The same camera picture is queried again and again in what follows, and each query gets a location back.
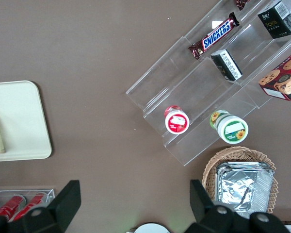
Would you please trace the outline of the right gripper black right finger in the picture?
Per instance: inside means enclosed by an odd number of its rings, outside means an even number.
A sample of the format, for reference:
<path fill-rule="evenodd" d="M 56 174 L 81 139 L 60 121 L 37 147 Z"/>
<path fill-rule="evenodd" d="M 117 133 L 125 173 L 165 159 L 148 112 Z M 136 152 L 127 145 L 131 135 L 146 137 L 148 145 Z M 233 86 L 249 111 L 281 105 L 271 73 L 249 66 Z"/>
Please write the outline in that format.
<path fill-rule="evenodd" d="M 186 233 L 288 233 L 276 216 L 252 213 L 246 219 L 230 208 L 215 205 L 200 180 L 190 181 L 190 206 L 195 217 Z"/>

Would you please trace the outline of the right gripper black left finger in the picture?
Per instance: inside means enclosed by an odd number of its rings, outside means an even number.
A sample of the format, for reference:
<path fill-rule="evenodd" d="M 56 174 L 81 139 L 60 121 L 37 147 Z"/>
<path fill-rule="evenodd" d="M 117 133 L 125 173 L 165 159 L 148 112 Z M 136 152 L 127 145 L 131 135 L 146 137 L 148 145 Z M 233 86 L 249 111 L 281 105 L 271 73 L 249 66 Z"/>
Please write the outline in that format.
<path fill-rule="evenodd" d="M 80 181 L 70 180 L 47 207 L 30 210 L 13 222 L 0 216 L 0 233 L 64 233 L 80 206 Z"/>

